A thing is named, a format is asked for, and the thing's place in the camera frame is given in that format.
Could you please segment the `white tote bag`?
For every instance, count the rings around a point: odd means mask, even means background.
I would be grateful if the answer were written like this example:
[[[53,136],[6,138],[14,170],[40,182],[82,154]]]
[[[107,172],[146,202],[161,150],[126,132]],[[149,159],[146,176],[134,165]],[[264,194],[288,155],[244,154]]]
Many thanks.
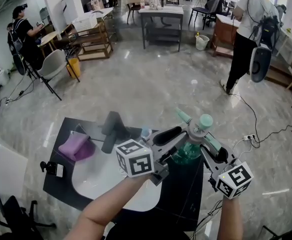
[[[100,11],[105,8],[102,0],[90,0],[90,5],[94,11]]]

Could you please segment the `person's right forearm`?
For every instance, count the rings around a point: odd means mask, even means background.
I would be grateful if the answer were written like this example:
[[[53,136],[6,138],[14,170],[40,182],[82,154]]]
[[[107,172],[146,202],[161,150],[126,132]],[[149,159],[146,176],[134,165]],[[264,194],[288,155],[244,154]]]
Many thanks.
[[[244,228],[239,197],[222,200],[217,240],[243,240]]]

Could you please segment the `round wooden table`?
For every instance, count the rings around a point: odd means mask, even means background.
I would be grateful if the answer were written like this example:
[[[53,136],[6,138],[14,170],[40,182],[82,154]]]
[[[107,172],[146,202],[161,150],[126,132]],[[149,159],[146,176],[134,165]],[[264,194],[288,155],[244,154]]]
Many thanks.
[[[51,52],[54,52],[57,48],[54,44],[54,38],[57,37],[57,31],[53,31],[51,33],[48,33],[41,39],[41,43],[38,45],[38,47],[41,50],[41,53],[44,58],[46,58],[45,52],[44,52],[44,47],[48,45],[50,47]]]

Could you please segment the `person's left forearm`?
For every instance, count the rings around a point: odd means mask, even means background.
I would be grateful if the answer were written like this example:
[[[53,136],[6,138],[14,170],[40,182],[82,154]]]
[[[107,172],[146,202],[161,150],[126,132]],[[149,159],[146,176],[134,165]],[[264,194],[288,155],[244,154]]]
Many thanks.
[[[101,240],[106,226],[150,178],[150,174],[126,177],[90,202],[63,240]]]

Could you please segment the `white panel black edge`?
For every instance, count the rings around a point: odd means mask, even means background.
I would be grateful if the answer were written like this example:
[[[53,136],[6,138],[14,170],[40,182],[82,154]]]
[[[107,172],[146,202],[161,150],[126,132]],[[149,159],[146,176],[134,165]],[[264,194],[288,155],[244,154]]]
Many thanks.
[[[62,27],[66,26],[66,19],[65,19],[65,10],[66,10],[66,0],[60,0],[57,5],[57,16],[58,16],[58,22]]]

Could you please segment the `teal clear spray bottle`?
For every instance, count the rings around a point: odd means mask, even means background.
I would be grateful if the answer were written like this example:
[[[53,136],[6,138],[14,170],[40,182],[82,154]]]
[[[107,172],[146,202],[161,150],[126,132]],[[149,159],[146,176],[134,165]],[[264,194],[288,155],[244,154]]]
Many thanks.
[[[179,165],[191,164],[205,151],[207,156],[217,163],[217,156],[222,145],[209,132],[214,122],[213,117],[209,114],[202,114],[199,119],[193,119],[181,109],[176,108],[175,110],[187,124],[185,128],[187,140],[172,156],[174,162]]]

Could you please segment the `white rectangular basin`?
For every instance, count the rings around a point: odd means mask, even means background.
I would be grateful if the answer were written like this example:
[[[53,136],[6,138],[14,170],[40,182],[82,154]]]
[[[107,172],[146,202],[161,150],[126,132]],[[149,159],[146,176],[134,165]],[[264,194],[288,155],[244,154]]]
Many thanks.
[[[21,198],[28,159],[0,138],[0,194]]]

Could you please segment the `wooden step platform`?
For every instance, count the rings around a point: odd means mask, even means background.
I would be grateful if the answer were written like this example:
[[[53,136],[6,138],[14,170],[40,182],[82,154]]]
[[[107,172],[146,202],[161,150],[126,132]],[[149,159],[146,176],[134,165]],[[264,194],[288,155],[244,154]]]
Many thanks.
[[[272,60],[264,79],[286,88],[292,82],[292,73],[285,63]]]

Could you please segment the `purple cloth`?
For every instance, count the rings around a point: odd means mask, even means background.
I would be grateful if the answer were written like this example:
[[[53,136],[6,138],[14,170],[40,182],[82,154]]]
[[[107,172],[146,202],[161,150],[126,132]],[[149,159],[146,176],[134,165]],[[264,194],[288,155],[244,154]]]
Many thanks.
[[[72,131],[66,142],[58,147],[59,152],[74,162],[91,157],[96,145],[85,133]]]

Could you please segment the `dark oval board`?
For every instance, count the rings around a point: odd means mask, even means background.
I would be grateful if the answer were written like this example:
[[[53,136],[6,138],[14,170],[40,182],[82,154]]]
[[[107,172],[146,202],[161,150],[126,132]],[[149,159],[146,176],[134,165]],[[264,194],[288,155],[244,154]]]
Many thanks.
[[[14,54],[12,57],[17,71],[19,72],[20,75],[24,76],[26,74],[26,68],[20,55]]]

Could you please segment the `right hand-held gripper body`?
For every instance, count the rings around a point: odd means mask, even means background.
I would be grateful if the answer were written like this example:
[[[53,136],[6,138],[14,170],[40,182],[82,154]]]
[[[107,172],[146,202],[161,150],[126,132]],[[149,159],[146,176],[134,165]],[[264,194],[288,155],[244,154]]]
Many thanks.
[[[217,172],[212,178],[212,186],[216,192],[221,192],[226,198],[238,197],[249,187],[254,176],[247,162],[236,158],[232,163]]]

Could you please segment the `person's black clothing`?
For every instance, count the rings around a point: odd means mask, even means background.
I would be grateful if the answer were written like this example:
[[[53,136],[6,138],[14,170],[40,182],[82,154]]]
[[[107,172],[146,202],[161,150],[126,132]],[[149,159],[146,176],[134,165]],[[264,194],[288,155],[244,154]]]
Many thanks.
[[[176,228],[147,224],[117,223],[108,232],[105,240],[190,240]]]

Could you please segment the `black frame chair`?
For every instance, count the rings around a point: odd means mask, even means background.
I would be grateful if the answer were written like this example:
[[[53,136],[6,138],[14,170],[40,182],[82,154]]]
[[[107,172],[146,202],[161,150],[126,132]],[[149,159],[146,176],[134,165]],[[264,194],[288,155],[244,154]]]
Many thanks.
[[[270,240],[292,240],[292,230],[290,230],[288,232],[285,232],[283,234],[277,235],[275,232],[273,232],[272,230],[270,230],[265,225],[262,226],[262,229],[265,229],[269,233],[272,234],[272,237],[270,238]]]

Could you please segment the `white pump bottle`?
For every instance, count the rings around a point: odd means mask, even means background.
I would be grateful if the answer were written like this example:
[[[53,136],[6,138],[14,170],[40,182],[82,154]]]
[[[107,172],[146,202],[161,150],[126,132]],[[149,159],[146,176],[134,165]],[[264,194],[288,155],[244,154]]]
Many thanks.
[[[149,127],[143,127],[140,133],[140,140],[139,142],[143,145],[149,140],[150,136],[152,135],[152,130]]]

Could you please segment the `wooden shelf unit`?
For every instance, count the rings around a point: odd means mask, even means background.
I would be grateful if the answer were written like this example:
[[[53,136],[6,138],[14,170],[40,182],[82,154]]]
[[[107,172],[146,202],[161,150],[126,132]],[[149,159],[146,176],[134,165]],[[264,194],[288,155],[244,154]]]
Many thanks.
[[[87,30],[77,31],[73,28],[67,37],[79,61],[109,59],[114,51],[104,20]]]

